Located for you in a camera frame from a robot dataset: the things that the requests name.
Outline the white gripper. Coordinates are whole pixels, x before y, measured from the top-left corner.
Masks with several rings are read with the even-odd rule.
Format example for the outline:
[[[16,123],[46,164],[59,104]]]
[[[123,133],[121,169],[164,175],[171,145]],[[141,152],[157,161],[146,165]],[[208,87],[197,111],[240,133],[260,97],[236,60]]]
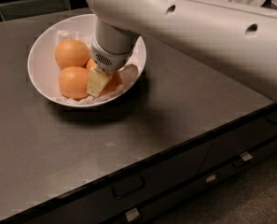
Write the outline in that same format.
[[[117,71],[122,68],[132,56],[134,45],[129,38],[106,38],[104,42],[95,36],[91,42],[91,58],[106,71]],[[110,82],[112,75],[98,67],[92,67],[88,78],[87,92],[93,97],[99,97]]]

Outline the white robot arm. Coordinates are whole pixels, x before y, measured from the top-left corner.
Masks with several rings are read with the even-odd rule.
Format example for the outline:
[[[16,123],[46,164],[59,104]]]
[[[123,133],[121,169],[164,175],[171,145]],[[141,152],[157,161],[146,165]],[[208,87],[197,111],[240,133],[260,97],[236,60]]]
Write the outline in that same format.
[[[277,103],[277,10],[220,0],[86,0],[97,22],[91,55],[103,70],[150,36]]]

